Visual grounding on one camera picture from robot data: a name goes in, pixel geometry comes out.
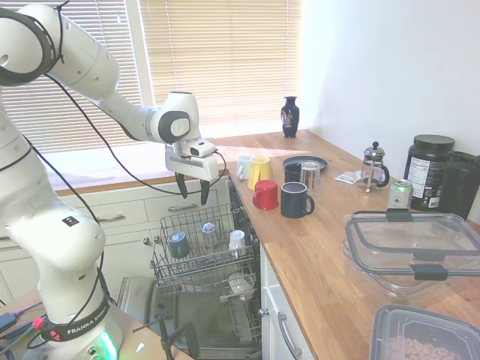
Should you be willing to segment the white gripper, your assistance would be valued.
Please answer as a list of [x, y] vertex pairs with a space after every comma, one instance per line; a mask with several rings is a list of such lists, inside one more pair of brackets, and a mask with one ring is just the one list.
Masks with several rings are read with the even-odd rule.
[[188, 198], [185, 176], [200, 179], [200, 200], [204, 206], [209, 197], [210, 181], [219, 171], [215, 145], [211, 142], [176, 142], [165, 146], [166, 168], [175, 173], [175, 181], [184, 199]]

